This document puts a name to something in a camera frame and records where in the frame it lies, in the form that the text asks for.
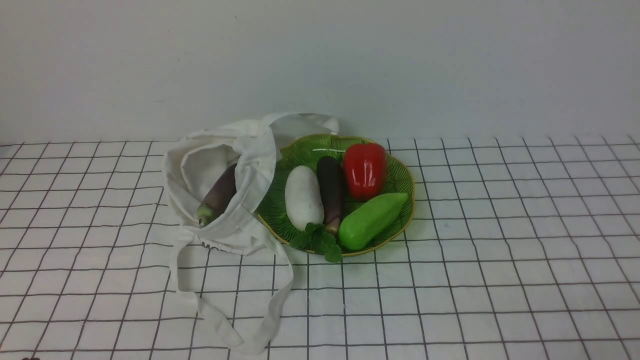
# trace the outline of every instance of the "table surface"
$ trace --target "table surface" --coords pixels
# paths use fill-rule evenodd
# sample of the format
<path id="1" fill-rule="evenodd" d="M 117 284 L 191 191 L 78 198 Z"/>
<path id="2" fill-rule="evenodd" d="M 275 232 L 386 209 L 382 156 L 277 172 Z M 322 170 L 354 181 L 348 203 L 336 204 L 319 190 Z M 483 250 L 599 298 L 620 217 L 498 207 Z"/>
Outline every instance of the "table surface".
<path id="1" fill-rule="evenodd" d="M 416 181 L 413 222 L 341 264 L 291 250 L 256 357 L 169 281 L 172 142 L 0 147 L 0 360 L 640 359 L 640 137 L 379 142 Z M 179 276 L 241 334 L 286 280 L 267 252 L 183 255 Z"/>

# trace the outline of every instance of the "green leaf-shaped plate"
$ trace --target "green leaf-shaped plate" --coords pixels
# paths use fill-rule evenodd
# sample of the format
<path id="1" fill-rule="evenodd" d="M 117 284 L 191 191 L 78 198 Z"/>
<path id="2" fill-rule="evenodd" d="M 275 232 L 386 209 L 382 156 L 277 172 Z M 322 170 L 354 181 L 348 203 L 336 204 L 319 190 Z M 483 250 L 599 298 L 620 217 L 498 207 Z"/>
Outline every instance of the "green leaf-shaped plate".
<path id="1" fill-rule="evenodd" d="M 335 135 L 309 135 L 300 138 L 291 145 L 283 148 L 282 159 L 276 164 L 275 175 L 269 191 L 264 196 L 262 203 L 258 207 L 258 216 L 267 226 L 269 231 L 282 243 L 288 244 L 300 233 L 289 221 L 284 202 L 284 188 L 287 183 L 289 173 L 299 165 L 310 167 L 316 171 L 316 164 L 323 156 L 333 156 L 344 160 L 344 151 L 355 143 L 371 143 L 373 141 L 357 136 L 335 136 Z M 351 251 L 342 248 L 343 256 L 362 255 L 373 251 L 391 239 L 400 235 L 413 218 L 415 209 L 414 185 L 411 172 L 398 159 L 387 156 L 389 175 L 385 184 L 384 193 L 402 192 L 409 194 L 409 198 L 403 205 L 400 215 L 388 228 L 371 240 L 367 246 L 358 251 Z M 357 202 L 350 197 L 345 199 L 343 217 L 357 209 L 363 203 Z"/>

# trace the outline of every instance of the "eggplant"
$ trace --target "eggplant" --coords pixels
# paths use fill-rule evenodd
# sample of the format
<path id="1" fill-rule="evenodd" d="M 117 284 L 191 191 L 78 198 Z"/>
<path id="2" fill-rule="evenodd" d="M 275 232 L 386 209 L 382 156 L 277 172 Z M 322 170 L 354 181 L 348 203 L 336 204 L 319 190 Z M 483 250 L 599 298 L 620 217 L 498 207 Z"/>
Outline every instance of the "eggplant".
<path id="1" fill-rule="evenodd" d="M 222 215 L 229 202 L 231 202 L 231 198 L 236 194 L 236 165 L 229 166 L 220 175 L 207 193 L 207 196 L 200 203 L 196 210 L 196 217 L 200 227 L 209 225 Z"/>
<path id="2" fill-rule="evenodd" d="M 324 227 L 327 233 L 338 236 L 345 196 L 344 171 L 338 159 L 323 156 L 318 160 L 316 176 L 320 184 L 320 199 L 324 207 Z"/>

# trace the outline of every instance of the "plate rim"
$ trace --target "plate rim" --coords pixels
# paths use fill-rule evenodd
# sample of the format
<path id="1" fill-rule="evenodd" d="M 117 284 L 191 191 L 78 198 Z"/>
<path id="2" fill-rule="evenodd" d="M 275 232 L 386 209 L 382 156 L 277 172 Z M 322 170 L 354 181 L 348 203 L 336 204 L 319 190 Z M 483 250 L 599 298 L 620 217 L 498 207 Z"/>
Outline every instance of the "plate rim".
<path id="1" fill-rule="evenodd" d="M 283 147 L 282 149 L 280 149 L 280 151 L 293 146 L 293 144 L 295 144 L 298 141 L 301 141 L 301 140 L 304 140 L 304 139 L 307 139 L 307 138 L 311 138 L 313 136 L 332 136 L 332 137 L 337 138 L 337 139 L 357 139 L 357 140 L 364 140 L 367 143 L 377 143 L 377 142 L 375 142 L 375 141 L 373 141 L 373 140 L 371 140 L 369 138 L 364 138 L 362 136 L 341 136 L 341 135 L 334 135 L 334 134 L 310 134 L 310 135 L 305 135 L 305 136 L 302 136 L 301 138 L 295 139 L 295 141 L 293 141 L 289 145 Z M 346 254 L 342 253 L 342 257 L 344 257 L 344 258 L 350 258 L 351 256 L 359 256 L 359 255 L 366 254 L 368 252 L 372 252 L 372 251 L 375 251 L 375 250 L 381 248 L 382 246 L 386 245 L 388 242 L 390 242 L 391 240 L 397 238 L 400 234 L 402 234 L 404 232 L 404 230 L 406 230 L 406 228 L 409 226 L 411 221 L 413 221 L 413 216 L 415 215 L 415 205 L 416 205 L 416 200 L 415 200 L 415 179 L 413 178 L 413 174 L 411 173 L 409 168 L 402 161 L 400 161 L 395 156 L 391 155 L 390 151 L 388 149 L 385 149 L 385 152 L 387 152 L 387 156 L 389 156 L 391 158 L 394 158 L 400 165 L 402 165 L 404 167 L 404 169 L 406 170 L 407 174 L 409 174 L 409 178 L 411 178 L 411 184 L 413 186 L 413 196 L 412 196 L 412 205 L 413 206 L 412 206 L 412 210 L 411 210 L 411 216 L 409 217 L 409 221 L 406 222 L 406 224 L 402 227 L 402 229 L 400 229 L 397 233 L 393 234 L 392 236 L 389 236 L 389 238 L 386 239 L 385 241 L 381 242 L 380 244 L 378 244 L 378 245 L 376 245 L 374 247 L 366 249 L 366 250 L 360 250 L 358 252 L 348 252 Z M 287 240 L 281 238 L 280 235 L 278 235 L 271 228 L 271 226 L 269 226 L 269 224 L 263 219 L 262 215 L 260 215 L 259 212 L 256 211 L 256 214 L 258 215 L 258 219 L 260 220 L 260 222 L 262 222 L 262 225 L 264 225 L 267 228 L 267 230 L 269 230 L 269 232 L 271 233 L 271 235 L 273 235 L 274 238 L 276 238 L 280 243 L 289 245 L 289 242 Z M 309 254 L 315 254 L 316 253 L 313 250 L 295 249 L 293 247 L 292 247 L 292 249 L 298 250 L 298 251 L 307 252 Z"/>

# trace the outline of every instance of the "fake vegetable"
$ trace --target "fake vegetable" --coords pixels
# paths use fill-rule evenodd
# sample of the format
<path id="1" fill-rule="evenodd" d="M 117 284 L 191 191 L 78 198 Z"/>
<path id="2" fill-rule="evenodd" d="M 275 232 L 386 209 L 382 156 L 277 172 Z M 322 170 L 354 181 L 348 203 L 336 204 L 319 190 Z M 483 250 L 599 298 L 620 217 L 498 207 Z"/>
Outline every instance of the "fake vegetable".
<path id="1" fill-rule="evenodd" d="M 344 200 L 344 172 L 336 158 L 323 156 L 318 160 L 316 174 L 320 184 L 320 198 L 324 207 L 324 226 L 327 233 L 338 236 Z"/>
<path id="2" fill-rule="evenodd" d="M 323 223 L 320 186 L 310 168 L 300 165 L 291 171 L 284 188 L 284 202 L 287 216 L 296 229 L 304 231 L 308 223 Z"/>
<path id="3" fill-rule="evenodd" d="M 342 250 L 335 243 L 335 237 L 324 230 L 323 224 L 308 223 L 305 230 L 298 234 L 291 242 L 296 249 L 309 249 L 324 254 L 324 259 L 330 263 L 342 260 Z"/>
<path id="4" fill-rule="evenodd" d="M 387 154 L 376 143 L 357 143 L 344 153 L 344 173 L 349 194 L 359 201 L 367 201 L 382 192 L 387 181 Z"/>
<path id="5" fill-rule="evenodd" d="M 215 184 L 211 187 L 211 190 L 204 197 L 200 206 L 196 210 L 196 217 L 200 227 L 209 225 L 213 220 L 216 220 L 222 215 L 231 198 L 236 194 L 236 165 L 229 166 L 220 175 Z"/>
<path id="6" fill-rule="evenodd" d="M 384 193 L 367 201 L 342 221 L 338 231 L 340 242 L 349 250 L 364 248 L 391 225 L 408 198 L 406 193 Z"/>

